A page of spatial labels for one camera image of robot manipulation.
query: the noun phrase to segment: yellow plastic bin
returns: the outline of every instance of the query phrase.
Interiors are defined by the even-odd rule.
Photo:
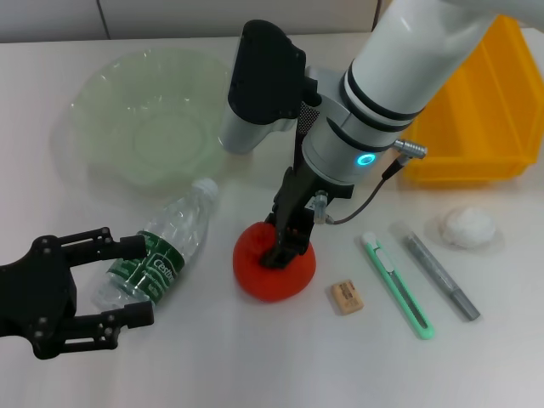
[[[544,84],[515,20],[499,17],[484,41],[403,137],[428,147],[405,177],[419,183],[511,179],[536,162]]]

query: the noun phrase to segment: white cotton ball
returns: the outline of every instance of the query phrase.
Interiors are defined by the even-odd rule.
[[[456,208],[446,215],[442,224],[442,239],[466,249],[490,242],[495,232],[493,218],[481,208]]]

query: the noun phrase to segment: blue indicator light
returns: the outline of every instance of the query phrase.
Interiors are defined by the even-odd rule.
[[[368,166],[369,164],[371,164],[371,163],[374,162],[375,160],[376,160],[376,156],[375,156],[375,155],[366,154],[366,155],[360,156],[360,157],[357,159],[357,164],[358,164],[359,166]]]

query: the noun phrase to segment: red ball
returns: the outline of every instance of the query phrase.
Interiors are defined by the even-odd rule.
[[[275,227],[256,223],[246,229],[235,245],[233,267],[238,283],[250,295],[264,302],[277,302],[302,291],[315,273],[312,245],[284,269],[261,266],[261,257],[275,244]]]

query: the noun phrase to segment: green bottle label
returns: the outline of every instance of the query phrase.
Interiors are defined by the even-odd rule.
[[[145,238],[147,257],[117,259],[108,272],[121,276],[157,304],[184,267],[184,257],[161,237],[146,231],[138,234]]]

